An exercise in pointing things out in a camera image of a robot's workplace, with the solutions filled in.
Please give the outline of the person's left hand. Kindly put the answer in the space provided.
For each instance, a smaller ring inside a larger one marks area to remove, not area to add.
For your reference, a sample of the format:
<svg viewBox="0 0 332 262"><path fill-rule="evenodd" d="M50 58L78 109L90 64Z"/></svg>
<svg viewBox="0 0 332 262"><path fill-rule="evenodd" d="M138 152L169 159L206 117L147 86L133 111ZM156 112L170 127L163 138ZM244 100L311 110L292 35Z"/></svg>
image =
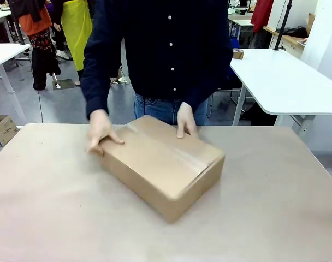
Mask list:
<svg viewBox="0 0 332 262"><path fill-rule="evenodd" d="M177 112L177 138L183 139L185 134L197 137L197 126L190 105L182 102Z"/></svg>

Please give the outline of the person's right hand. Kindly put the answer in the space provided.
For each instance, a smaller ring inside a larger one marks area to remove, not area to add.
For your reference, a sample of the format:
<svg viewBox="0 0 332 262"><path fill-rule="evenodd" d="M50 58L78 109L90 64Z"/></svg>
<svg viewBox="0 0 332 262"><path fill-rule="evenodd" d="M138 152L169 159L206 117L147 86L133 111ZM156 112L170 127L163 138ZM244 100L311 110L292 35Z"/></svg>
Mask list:
<svg viewBox="0 0 332 262"><path fill-rule="evenodd" d="M125 143L114 131L106 111L99 109L91 112L89 125L87 150L90 153L104 156L105 151L99 143L105 138L109 138L118 145Z"/></svg>

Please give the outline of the brown cardboard box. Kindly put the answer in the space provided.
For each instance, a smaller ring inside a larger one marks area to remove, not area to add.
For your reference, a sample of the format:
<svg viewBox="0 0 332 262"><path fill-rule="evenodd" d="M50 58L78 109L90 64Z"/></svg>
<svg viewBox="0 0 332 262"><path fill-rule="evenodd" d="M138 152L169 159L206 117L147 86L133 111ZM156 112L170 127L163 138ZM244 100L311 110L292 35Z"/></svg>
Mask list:
<svg viewBox="0 0 332 262"><path fill-rule="evenodd" d="M122 145L100 141L103 167L168 223L176 222L217 181L224 152L198 138L145 115L117 131Z"/></svg>

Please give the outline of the person's left forearm navy sleeve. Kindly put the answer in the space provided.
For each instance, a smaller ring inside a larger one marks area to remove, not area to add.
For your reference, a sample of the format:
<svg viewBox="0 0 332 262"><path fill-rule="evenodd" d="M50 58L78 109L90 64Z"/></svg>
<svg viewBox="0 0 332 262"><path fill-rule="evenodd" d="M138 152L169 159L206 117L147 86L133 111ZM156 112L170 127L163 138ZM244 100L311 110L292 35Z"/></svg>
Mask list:
<svg viewBox="0 0 332 262"><path fill-rule="evenodd" d="M187 82L185 91L181 98L183 103L188 104L193 111L208 99L216 90L227 85L227 73L210 76L194 76Z"/></svg>

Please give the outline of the person's right forearm navy sleeve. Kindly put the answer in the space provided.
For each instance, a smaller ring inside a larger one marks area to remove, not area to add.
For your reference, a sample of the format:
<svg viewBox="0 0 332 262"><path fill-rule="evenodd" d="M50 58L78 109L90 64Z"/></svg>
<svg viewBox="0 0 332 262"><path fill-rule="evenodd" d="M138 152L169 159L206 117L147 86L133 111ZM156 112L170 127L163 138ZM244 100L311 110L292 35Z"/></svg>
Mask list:
<svg viewBox="0 0 332 262"><path fill-rule="evenodd" d="M108 94L110 89L110 76L90 64L84 66L81 77L81 90L86 100L86 117L96 110L108 113Z"/></svg>

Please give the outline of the metal floor plate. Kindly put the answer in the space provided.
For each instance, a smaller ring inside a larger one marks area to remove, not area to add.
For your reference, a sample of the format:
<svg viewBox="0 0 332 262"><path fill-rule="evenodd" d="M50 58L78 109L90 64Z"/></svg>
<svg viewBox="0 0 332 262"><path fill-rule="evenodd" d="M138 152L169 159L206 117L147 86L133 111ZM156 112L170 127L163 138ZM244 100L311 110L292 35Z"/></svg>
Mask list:
<svg viewBox="0 0 332 262"><path fill-rule="evenodd" d="M63 79L53 82L53 90L66 90L74 87L75 85L72 79Z"/></svg>

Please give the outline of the person in navy shirt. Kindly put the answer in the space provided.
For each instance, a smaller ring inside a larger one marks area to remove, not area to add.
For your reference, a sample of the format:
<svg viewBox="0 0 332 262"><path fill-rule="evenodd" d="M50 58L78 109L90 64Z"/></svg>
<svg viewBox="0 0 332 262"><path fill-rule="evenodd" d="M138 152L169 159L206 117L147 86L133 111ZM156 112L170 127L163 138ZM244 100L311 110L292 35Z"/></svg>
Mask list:
<svg viewBox="0 0 332 262"><path fill-rule="evenodd" d="M142 104L178 100L190 78L227 73L233 52L225 0L96 0L84 66L110 78L125 49Z"/></svg>

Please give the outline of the person in yellow apron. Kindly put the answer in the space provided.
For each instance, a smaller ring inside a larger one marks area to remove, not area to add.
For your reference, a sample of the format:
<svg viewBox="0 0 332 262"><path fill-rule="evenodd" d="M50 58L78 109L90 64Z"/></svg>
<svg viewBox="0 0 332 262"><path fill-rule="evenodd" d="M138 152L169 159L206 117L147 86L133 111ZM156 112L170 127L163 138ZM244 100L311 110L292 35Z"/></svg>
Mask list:
<svg viewBox="0 0 332 262"><path fill-rule="evenodd" d="M84 49L92 32L90 0L51 0L54 6L52 22L62 29L68 49L80 78L84 70Z"/></svg>

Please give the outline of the large white rounded table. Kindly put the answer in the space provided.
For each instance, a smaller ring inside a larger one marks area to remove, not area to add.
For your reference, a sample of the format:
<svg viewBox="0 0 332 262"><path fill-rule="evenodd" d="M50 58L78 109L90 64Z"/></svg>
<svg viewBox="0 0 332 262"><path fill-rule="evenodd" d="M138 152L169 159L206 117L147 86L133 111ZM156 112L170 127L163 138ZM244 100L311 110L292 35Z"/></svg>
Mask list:
<svg viewBox="0 0 332 262"><path fill-rule="evenodd" d="M239 123L246 92L260 108L277 117L298 121L299 135L313 119L332 115L332 81L319 71L283 50L245 49L242 59L232 59L230 67L242 82L232 125Z"/></svg>

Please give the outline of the small white desk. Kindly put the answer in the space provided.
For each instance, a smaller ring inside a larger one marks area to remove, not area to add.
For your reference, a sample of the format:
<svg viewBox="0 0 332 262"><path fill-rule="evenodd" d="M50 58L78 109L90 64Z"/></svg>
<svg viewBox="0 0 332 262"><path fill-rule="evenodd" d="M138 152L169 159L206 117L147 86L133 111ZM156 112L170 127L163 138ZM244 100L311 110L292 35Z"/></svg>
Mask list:
<svg viewBox="0 0 332 262"><path fill-rule="evenodd" d="M253 28L253 24L251 24L251 17L251 15L228 15L230 36L239 40L242 32L250 32Z"/></svg>

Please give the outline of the person in orange shirt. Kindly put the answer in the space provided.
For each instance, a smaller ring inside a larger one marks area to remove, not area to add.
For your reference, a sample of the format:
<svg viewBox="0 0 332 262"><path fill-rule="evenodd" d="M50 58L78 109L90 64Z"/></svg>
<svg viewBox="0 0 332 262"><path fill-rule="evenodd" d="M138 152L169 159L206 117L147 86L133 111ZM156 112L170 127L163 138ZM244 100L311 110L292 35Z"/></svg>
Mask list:
<svg viewBox="0 0 332 262"><path fill-rule="evenodd" d="M50 37L52 22L45 4L46 0L11 0L10 4L32 46L33 88L36 91L46 89L48 74L61 73Z"/></svg>

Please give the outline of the white table grey legs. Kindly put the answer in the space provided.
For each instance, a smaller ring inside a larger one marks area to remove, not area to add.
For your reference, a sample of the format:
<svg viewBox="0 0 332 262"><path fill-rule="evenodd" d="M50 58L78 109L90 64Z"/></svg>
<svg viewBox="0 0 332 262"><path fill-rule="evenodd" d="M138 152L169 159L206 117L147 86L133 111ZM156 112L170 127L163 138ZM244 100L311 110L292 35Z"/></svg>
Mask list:
<svg viewBox="0 0 332 262"><path fill-rule="evenodd" d="M29 44L11 44L11 43L3 43L0 44L0 80L2 80L3 85L7 91L7 93L12 95L14 100L14 108L21 119L21 124L24 125L27 123L24 111L14 94L13 87L9 81L9 78L6 74L3 64L8 60L14 58L15 56L19 55L20 53L26 51L30 48Z"/></svg>

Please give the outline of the wooden top counter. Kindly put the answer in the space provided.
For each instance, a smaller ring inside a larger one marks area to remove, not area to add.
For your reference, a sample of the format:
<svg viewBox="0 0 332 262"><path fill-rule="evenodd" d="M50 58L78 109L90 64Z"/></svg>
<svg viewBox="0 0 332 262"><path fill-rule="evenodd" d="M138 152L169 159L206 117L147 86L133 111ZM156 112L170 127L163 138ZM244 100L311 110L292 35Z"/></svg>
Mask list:
<svg viewBox="0 0 332 262"><path fill-rule="evenodd" d="M272 35L269 48L273 49L276 46L279 33L267 26L263 27L263 29ZM283 35L279 42L278 48L285 50L290 55L300 59L304 51L303 39Z"/></svg>

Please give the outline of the black stand pole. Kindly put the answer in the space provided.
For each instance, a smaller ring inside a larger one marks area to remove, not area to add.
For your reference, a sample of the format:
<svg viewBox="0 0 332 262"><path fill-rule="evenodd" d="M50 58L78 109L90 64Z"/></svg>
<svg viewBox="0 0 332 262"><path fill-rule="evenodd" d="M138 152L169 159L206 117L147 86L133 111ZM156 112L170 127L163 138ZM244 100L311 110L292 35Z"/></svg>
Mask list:
<svg viewBox="0 0 332 262"><path fill-rule="evenodd" d="M274 47L275 51L279 50L279 44L280 44L282 36L283 36L283 31L285 29L291 7L292 7L292 0L289 0L288 4L287 4L287 7L286 7L286 12L284 14L284 18L283 18L283 21L282 21L282 25L281 25L281 28L279 30L278 38L277 38L277 41L276 41L276 44L275 44L275 47Z"/></svg>

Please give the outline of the black bag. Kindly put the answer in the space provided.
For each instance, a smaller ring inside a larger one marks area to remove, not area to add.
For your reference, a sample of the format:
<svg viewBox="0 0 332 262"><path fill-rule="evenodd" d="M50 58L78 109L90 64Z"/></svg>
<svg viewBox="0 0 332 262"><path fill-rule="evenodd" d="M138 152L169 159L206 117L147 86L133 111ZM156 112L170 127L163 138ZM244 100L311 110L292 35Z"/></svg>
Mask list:
<svg viewBox="0 0 332 262"><path fill-rule="evenodd" d="M286 27L284 28L282 35L287 35L295 38L303 38L303 39L309 36L306 28L301 26L295 28Z"/></svg>

